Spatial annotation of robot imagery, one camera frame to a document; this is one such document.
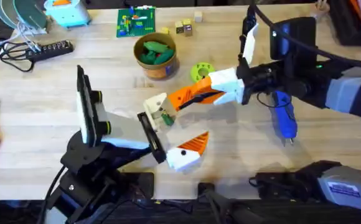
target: label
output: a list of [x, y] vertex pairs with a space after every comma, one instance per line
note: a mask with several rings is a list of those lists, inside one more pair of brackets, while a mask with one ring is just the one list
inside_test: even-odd
[[344, 194], [344, 195], [360, 198], [359, 190], [354, 185], [337, 183], [337, 182], [328, 182], [327, 184], [331, 192], [333, 193]]

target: white plastic object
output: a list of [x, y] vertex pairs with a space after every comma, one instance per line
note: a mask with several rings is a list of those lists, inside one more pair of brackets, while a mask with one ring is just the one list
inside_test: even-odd
[[174, 147], [167, 151], [168, 165], [176, 171], [182, 171], [185, 168], [194, 165], [200, 157], [200, 154], [196, 151], [178, 147]]
[[247, 33], [244, 45], [243, 58], [246, 59], [248, 64], [251, 64], [254, 55], [255, 49], [255, 36], [258, 30], [259, 24], [256, 23], [255, 26]]
[[194, 22], [202, 22], [203, 21], [203, 13], [201, 11], [194, 12]]
[[161, 93], [146, 99], [143, 102], [143, 107], [154, 131], [158, 131], [159, 129], [159, 121], [162, 120], [162, 113], [166, 112], [171, 117], [176, 115], [176, 110], [169, 101], [167, 93]]
[[214, 105], [221, 105], [230, 101], [242, 102], [244, 83], [243, 80], [237, 78], [235, 68], [211, 72], [209, 76], [211, 78], [211, 88], [225, 92], [224, 95], [213, 102]]
[[44, 3], [46, 14], [52, 16], [62, 27], [87, 25], [91, 18], [80, 0], [71, 0], [70, 4], [54, 6], [53, 0]]

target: small cube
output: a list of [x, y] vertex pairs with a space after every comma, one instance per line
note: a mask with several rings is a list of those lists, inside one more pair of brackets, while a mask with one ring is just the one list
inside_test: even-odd
[[193, 35], [192, 25], [184, 26], [184, 30], [186, 37], [190, 37], [191, 35]]
[[194, 22], [202, 22], [203, 21], [203, 13], [201, 11], [194, 12]]
[[161, 32], [162, 32], [163, 34], [169, 34], [169, 29], [168, 29], [168, 27], [163, 27], [163, 28], [161, 28]]
[[175, 29], [176, 29], [176, 34], [181, 34], [184, 32], [182, 21], [177, 21], [175, 23]]
[[191, 25], [191, 24], [192, 24], [192, 22], [190, 21], [190, 19], [184, 19], [184, 20], [182, 21], [182, 23], [183, 23], [183, 26]]

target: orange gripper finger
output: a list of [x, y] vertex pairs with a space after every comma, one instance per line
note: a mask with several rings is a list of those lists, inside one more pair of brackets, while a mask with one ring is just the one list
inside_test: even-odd
[[71, 4], [71, 0], [56, 0], [54, 1], [53, 6], [63, 6], [67, 4]]
[[[183, 105], [187, 101], [191, 100], [195, 95], [202, 93], [211, 93], [218, 90], [211, 89], [211, 78], [209, 76], [201, 79], [192, 86], [183, 87], [171, 93], [168, 98], [171, 101], [176, 111], [179, 111], [180, 105]], [[207, 97], [200, 103], [210, 104], [213, 103], [217, 98], [221, 97], [224, 93], [218, 93], [213, 96]]]
[[198, 152], [201, 156], [205, 151], [205, 147], [207, 146], [208, 138], [209, 138], [209, 132], [207, 131], [197, 136], [196, 138], [193, 138], [190, 141], [181, 144], [180, 146], [178, 146], [178, 148], [188, 149]]

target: green object in cup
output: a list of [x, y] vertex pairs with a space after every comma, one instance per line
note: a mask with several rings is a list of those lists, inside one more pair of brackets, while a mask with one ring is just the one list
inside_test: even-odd
[[148, 50], [155, 51], [156, 53], [164, 53], [168, 49], [168, 45], [160, 44], [156, 41], [148, 41], [143, 43], [143, 46]]
[[172, 49], [167, 49], [164, 53], [160, 54], [160, 56], [158, 56], [156, 58], [156, 60], [154, 61], [155, 65], [159, 65], [162, 64], [166, 61], [168, 61], [173, 55], [174, 55], [175, 51]]
[[148, 65], [153, 65], [155, 60], [156, 60], [156, 53], [152, 50], [150, 50], [147, 55], [141, 54], [140, 57], [140, 61]]

